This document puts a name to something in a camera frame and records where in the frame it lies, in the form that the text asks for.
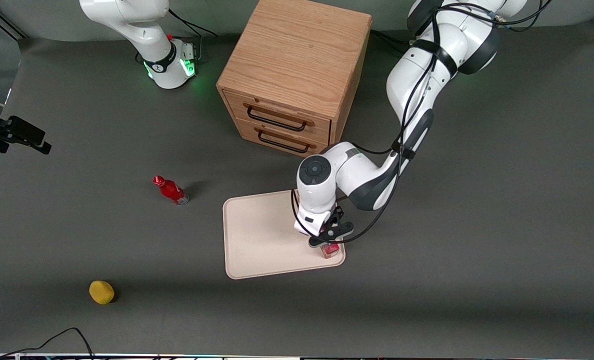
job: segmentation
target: green indicator light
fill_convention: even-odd
[[[179,59],[179,63],[181,64],[183,71],[188,77],[195,75],[195,62],[191,60],[184,60]]]
[[[144,68],[146,68],[146,71],[148,72],[148,77],[153,79],[153,74],[151,73],[151,69],[148,68],[148,65],[146,64],[146,61],[143,62],[143,66]]]

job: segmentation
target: drawer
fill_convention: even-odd
[[[320,144],[329,143],[331,134],[329,120],[285,109],[251,96],[243,96],[227,90],[223,93],[232,113],[238,119],[244,119],[256,126],[263,126],[264,131],[268,129],[289,137],[299,136]]]
[[[241,137],[247,141],[256,142],[300,157],[310,157],[310,155],[319,154],[328,146],[324,143],[311,141],[311,139],[288,136],[274,130],[264,129],[252,121],[237,119],[235,125]]]

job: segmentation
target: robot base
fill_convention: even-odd
[[[162,89],[175,89],[195,76],[195,49],[192,43],[184,43],[180,39],[172,39],[171,43],[176,48],[176,56],[165,72],[151,71],[146,64],[148,76]]]

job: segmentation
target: red bottle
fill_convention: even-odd
[[[163,196],[169,198],[177,205],[184,205],[188,202],[188,196],[173,180],[166,180],[162,176],[155,176],[152,178],[153,184],[159,187],[159,191]]]

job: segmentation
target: black drawer handle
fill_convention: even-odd
[[[281,122],[277,122],[277,121],[274,121],[274,120],[270,120],[269,118],[265,118],[265,117],[257,116],[255,114],[251,114],[251,111],[252,110],[253,110],[253,107],[252,106],[249,106],[248,107],[247,114],[248,114],[248,117],[251,118],[251,119],[255,119],[255,120],[261,121],[263,123],[270,124],[270,125],[279,126],[280,128],[288,129],[288,130],[291,130],[293,132],[303,132],[304,129],[306,129],[306,121],[302,122],[301,123],[301,126],[299,126],[299,127],[297,127],[297,126],[290,126],[290,125],[286,125],[285,123],[281,123]]]
[[[257,134],[257,138],[259,139],[259,141],[265,142],[266,144],[271,144],[271,145],[274,145],[274,146],[279,146],[279,148],[283,148],[283,149],[286,149],[286,150],[294,151],[295,153],[298,153],[298,154],[305,154],[308,151],[308,148],[310,147],[310,145],[306,144],[306,148],[296,148],[296,147],[284,145],[283,143],[279,143],[277,141],[272,141],[272,140],[269,140],[269,139],[264,139],[263,137],[261,137],[261,135],[264,132],[262,130],[258,130],[258,131],[259,131],[259,133]]]

